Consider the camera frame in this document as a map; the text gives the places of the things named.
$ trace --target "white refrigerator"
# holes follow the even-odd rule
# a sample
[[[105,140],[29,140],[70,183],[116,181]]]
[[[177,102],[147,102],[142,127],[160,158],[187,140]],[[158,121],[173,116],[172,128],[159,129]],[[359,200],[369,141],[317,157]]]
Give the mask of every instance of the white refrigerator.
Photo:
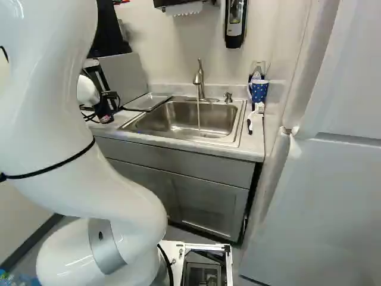
[[[381,285],[381,1],[279,1],[239,273]]]

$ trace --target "floor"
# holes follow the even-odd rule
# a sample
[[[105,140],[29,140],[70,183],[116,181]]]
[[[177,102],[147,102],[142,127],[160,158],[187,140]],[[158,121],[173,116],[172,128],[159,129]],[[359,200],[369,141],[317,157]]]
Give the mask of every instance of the floor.
[[[51,233],[60,227],[66,225],[67,223],[75,220],[75,217],[65,217],[59,224],[57,224],[46,236],[49,237]],[[199,235],[191,234],[190,232],[183,231],[181,229],[175,228],[173,226],[168,226],[167,233],[164,237],[165,240],[175,240],[175,241],[183,241],[185,243],[215,243],[213,240],[209,240],[204,237],[200,237]],[[18,263],[15,267],[14,272],[22,273],[31,277],[36,276],[36,259],[38,251],[42,245],[44,240],[41,240],[36,246],[31,249],[24,258]],[[258,284],[253,284],[245,279],[242,279],[238,275],[237,270],[237,261],[241,256],[241,251],[239,248],[233,248],[233,283],[234,286],[258,286]]]

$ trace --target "sink basin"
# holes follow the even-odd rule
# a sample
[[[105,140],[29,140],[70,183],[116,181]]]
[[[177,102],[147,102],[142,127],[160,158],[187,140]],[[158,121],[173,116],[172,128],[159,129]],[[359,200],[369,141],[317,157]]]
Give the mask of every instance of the sink basin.
[[[173,97],[120,129],[166,138],[232,143],[236,139],[242,106],[242,100],[234,100],[230,104],[225,104],[223,100],[201,101],[199,128],[197,101],[189,97]]]

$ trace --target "soap dispenser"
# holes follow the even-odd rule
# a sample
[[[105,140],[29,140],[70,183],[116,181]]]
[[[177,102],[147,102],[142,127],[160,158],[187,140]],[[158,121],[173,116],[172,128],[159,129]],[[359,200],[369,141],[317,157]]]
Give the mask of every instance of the soap dispenser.
[[[248,0],[226,0],[224,38],[226,48],[240,48],[245,39]]]

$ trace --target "polka dot cup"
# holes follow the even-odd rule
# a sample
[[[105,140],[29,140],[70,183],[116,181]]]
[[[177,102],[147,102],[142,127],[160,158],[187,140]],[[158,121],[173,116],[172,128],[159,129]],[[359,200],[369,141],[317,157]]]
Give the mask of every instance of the polka dot cup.
[[[258,79],[251,82],[251,100],[253,103],[264,102],[268,90],[268,80]]]

